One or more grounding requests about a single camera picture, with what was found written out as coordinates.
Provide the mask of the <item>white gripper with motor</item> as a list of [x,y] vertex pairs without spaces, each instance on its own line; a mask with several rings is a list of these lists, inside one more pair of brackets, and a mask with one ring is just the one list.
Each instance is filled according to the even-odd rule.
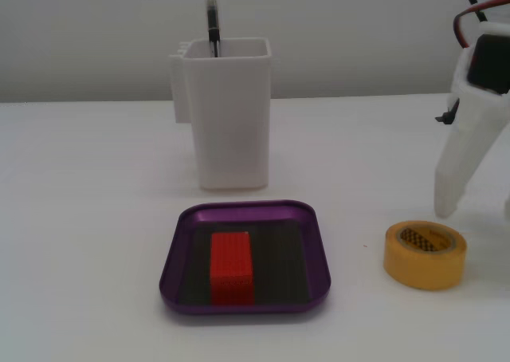
[[457,209],[468,182],[509,125],[509,24],[482,22],[472,45],[458,20],[453,32],[461,45],[451,84],[457,113],[434,175],[433,207],[440,218]]

